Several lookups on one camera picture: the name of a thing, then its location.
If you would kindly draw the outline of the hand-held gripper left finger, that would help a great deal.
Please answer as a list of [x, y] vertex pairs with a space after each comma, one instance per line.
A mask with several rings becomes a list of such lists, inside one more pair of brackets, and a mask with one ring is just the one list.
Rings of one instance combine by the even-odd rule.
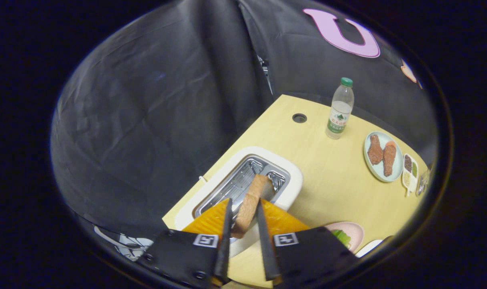
[[232, 200], [225, 199], [182, 230], [168, 229], [141, 256], [148, 271], [188, 289], [216, 289], [228, 282]]

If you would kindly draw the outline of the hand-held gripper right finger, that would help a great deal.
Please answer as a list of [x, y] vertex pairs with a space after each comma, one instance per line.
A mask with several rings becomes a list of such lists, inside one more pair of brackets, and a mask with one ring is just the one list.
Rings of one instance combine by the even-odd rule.
[[326, 227], [309, 228], [265, 199], [257, 205], [264, 274], [275, 289], [335, 285], [359, 263]]

